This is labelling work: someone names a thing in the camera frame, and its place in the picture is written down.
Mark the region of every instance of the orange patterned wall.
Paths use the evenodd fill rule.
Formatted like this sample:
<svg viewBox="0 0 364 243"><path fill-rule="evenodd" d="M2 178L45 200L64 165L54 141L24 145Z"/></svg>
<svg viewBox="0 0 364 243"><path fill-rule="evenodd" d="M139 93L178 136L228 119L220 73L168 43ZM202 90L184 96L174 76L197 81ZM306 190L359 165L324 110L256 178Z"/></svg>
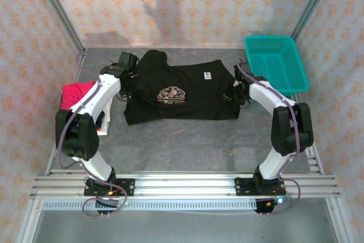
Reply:
<svg viewBox="0 0 364 243"><path fill-rule="evenodd" d="M47 0L0 0L0 241L14 242L54 143L76 49Z"/></svg>
<svg viewBox="0 0 364 243"><path fill-rule="evenodd" d="M324 170L338 175L364 242L364 0L321 0L297 46Z"/></svg>
<svg viewBox="0 0 364 243"><path fill-rule="evenodd" d="M86 47L241 48L291 35L308 0L60 0Z"/></svg>

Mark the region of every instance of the gray floor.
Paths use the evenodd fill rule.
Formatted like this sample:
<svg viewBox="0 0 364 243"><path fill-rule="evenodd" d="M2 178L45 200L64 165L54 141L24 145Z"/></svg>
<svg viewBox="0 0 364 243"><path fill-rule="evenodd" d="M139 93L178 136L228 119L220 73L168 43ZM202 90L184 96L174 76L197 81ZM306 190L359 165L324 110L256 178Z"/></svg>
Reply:
<svg viewBox="0 0 364 243"><path fill-rule="evenodd" d="M77 211L43 211L33 242L337 241L325 199L301 199L291 211L270 217L259 217L256 213L232 215L221 211L121 211L110 218L88 219Z"/></svg>
<svg viewBox="0 0 364 243"><path fill-rule="evenodd" d="M121 51L141 58L148 49L88 49L115 62ZM197 64L221 59L233 73L245 50L162 49L169 65ZM87 55L84 68L95 73L107 64L101 57ZM82 72L79 81L95 80ZM100 137L100 151L119 172L132 171L237 171L254 172L271 148L271 116L256 102L241 110L237 120L161 120L128 126L123 111L126 103L114 98L108 136ZM287 172L309 172L305 153L292 162Z"/></svg>

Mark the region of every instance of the teal plastic basket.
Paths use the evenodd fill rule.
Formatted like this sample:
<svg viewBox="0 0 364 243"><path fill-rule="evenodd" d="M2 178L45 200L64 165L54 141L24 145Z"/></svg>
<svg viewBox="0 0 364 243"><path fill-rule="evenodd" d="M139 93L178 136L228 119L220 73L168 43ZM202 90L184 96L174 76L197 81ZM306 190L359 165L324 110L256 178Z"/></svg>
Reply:
<svg viewBox="0 0 364 243"><path fill-rule="evenodd" d="M254 76L264 76L283 95L291 96L309 89L300 55L291 37L248 36L245 49Z"/></svg>

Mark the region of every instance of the red cloth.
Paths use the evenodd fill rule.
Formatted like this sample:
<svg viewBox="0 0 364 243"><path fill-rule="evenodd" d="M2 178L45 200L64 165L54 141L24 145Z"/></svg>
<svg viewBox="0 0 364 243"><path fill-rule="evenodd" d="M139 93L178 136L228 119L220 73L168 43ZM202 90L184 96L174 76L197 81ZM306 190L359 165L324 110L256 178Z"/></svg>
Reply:
<svg viewBox="0 0 364 243"><path fill-rule="evenodd" d="M60 109L68 110L78 103L96 82L73 83L62 87L62 102Z"/></svg>

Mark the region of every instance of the black t-shirt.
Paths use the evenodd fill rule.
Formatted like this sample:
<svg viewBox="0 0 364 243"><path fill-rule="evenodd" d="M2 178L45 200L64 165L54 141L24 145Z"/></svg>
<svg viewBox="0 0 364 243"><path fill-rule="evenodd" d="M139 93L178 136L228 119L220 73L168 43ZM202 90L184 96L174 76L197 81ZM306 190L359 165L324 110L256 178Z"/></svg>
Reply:
<svg viewBox="0 0 364 243"><path fill-rule="evenodd" d="M223 94L235 79L221 60L171 67L165 52L150 50L135 69L143 89L133 92L124 115L129 125L161 118L227 120L240 104Z"/></svg>

